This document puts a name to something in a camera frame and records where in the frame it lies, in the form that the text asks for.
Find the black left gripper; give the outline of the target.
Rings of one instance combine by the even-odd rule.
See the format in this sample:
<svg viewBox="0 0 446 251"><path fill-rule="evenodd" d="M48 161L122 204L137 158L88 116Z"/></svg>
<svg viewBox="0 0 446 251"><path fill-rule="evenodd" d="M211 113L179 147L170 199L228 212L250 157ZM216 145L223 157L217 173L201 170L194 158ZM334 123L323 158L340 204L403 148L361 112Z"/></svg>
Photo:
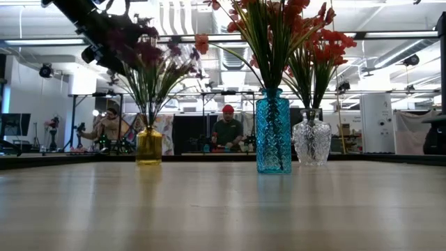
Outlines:
<svg viewBox="0 0 446 251"><path fill-rule="evenodd" d="M96 61L96 64L111 70L112 72L125 74L121 57L112 43L132 42L131 31L109 31L106 34L98 35L89 31L83 32L84 42L88 45L82 52L82 59L85 63Z"/></svg>

